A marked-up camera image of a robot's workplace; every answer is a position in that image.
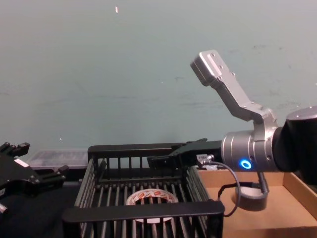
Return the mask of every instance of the metal bracket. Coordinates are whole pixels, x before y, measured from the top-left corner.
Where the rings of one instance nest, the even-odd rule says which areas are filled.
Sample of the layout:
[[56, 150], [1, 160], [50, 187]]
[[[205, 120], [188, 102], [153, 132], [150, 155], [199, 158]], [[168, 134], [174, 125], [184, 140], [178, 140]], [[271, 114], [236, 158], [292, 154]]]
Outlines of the metal bracket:
[[254, 141], [272, 137], [277, 128], [276, 117], [270, 108], [252, 102], [217, 51], [200, 52], [191, 68], [204, 86], [217, 91], [230, 113], [245, 121], [253, 120]]

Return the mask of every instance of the packing tape roll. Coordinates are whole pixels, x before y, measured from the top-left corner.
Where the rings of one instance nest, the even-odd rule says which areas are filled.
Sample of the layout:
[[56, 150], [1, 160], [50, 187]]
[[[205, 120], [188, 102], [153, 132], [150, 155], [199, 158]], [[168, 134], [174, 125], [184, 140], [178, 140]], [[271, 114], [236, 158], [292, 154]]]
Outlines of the packing tape roll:
[[[167, 192], [165, 190], [161, 189], [144, 189], [137, 191], [133, 194], [131, 194], [128, 199], [126, 200], [126, 205], [135, 205], [136, 202], [140, 199], [147, 198], [147, 197], [159, 197], [162, 199], [165, 199], [167, 202], [178, 202], [177, 197], [175, 197], [172, 193]], [[168, 220], [172, 219], [171, 217], [164, 217], [163, 221], [166, 222]], [[135, 221], [143, 222], [143, 219], [135, 219]], [[156, 224], [159, 223], [159, 218], [150, 218], [148, 219], [148, 223], [150, 224]]]

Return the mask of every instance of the light blue wall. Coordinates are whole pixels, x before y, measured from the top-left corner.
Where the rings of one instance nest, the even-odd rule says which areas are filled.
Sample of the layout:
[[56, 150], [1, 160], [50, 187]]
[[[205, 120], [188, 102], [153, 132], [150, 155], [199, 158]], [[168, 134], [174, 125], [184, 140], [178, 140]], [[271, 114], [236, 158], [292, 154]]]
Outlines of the light blue wall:
[[283, 124], [317, 104], [316, 13], [314, 0], [1, 0], [0, 142], [32, 154], [252, 128], [189, 67], [209, 49]]

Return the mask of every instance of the roll of tape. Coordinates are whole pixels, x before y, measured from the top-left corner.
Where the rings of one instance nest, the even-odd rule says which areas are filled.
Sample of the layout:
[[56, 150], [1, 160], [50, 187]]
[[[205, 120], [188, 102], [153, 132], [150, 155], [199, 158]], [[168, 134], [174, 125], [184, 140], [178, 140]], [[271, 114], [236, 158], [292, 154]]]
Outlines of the roll of tape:
[[[175, 197], [172, 193], [167, 192], [165, 190], [161, 190], [161, 189], [144, 189], [144, 190], [140, 190], [137, 191], [133, 194], [131, 194], [128, 199], [126, 200], [126, 205], [135, 205], [136, 202], [138, 200], [141, 200], [143, 198], [147, 198], [147, 197], [159, 197], [162, 199], [165, 199], [167, 202], [178, 202], [177, 197]], [[164, 217], [163, 221], [166, 222], [168, 220], [170, 220], [171, 217]], [[143, 222], [143, 219], [136, 219], [136, 221], [138, 222]], [[148, 219], [148, 223], [150, 224], [155, 224], [155, 223], [159, 223], [159, 218], [150, 218]]]
[[259, 188], [241, 187], [239, 207], [247, 211], [262, 211], [266, 208], [267, 193], [262, 193]]

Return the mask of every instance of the black plastic crate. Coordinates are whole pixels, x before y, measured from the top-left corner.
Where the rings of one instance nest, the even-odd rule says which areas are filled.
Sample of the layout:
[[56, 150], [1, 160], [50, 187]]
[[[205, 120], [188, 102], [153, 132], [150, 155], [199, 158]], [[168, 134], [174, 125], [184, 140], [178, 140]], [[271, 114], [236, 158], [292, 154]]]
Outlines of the black plastic crate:
[[[224, 206], [209, 199], [195, 168], [151, 170], [147, 166], [147, 156], [167, 155], [180, 145], [90, 147], [75, 206], [63, 214], [65, 237], [222, 237]], [[125, 206], [129, 195], [146, 188], [169, 191], [178, 203], [147, 198]], [[164, 222], [165, 217], [172, 219]], [[147, 224], [149, 218], [160, 222]]]

